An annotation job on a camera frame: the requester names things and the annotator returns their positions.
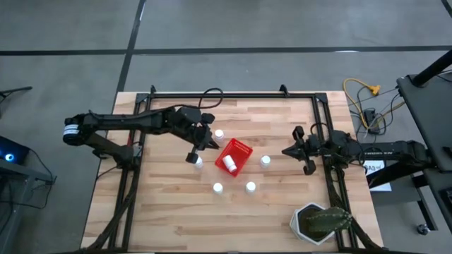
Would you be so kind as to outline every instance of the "chair wheel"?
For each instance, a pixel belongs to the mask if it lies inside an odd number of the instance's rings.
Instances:
[[[430,232],[430,229],[426,224],[421,224],[421,225],[417,226],[416,230],[417,230],[417,233],[419,233],[423,236],[426,236]]]

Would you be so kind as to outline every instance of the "cactus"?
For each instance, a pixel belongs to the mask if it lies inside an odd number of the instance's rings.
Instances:
[[[339,207],[315,212],[306,218],[309,231],[325,232],[347,229],[352,223],[352,215]]]

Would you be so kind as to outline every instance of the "blue light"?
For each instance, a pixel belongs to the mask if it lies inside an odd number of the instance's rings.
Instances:
[[[6,160],[7,162],[12,162],[13,159],[14,159],[14,155],[12,155],[12,154],[7,154],[7,155],[5,155],[5,160]]]

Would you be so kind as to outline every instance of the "potted plant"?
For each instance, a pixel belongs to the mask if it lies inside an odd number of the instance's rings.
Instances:
[[[297,209],[290,220],[290,228],[298,238],[316,245],[333,236],[334,231],[347,229],[352,223],[352,215],[339,207],[323,208],[309,203]]]

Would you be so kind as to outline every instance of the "plant pot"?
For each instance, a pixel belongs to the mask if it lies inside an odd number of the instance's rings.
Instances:
[[[314,212],[318,212],[324,209],[325,208],[323,208],[322,206],[311,202],[306,204],[301,209],[295,210],[294,215],[290,220],[290,228],[300,240],[306,240],[319,246],[324,241],[333,236],[334,231],[330,233],[313,233],[307,230],[307,222],[304,218],[308,217]]]

